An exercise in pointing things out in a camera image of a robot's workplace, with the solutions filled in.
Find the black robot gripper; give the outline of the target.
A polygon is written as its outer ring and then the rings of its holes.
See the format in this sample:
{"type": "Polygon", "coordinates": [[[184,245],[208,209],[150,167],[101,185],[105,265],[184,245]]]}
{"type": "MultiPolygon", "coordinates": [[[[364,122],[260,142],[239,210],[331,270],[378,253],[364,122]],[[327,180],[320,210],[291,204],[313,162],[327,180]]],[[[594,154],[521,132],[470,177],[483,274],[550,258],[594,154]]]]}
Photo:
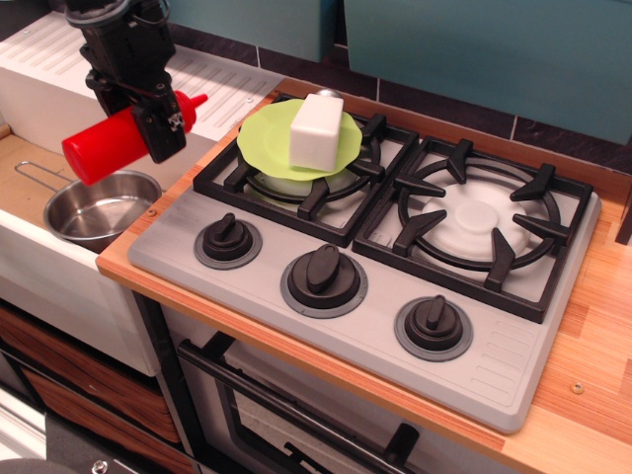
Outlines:
{"type": "Polygon", "coordinates": [[[185,120],[166,65],[176,52],[167,1],[67,1],[81,31],[86,85],[111,116],[128,107],[147,153],[163,163],[186,146],[185,120]]]}

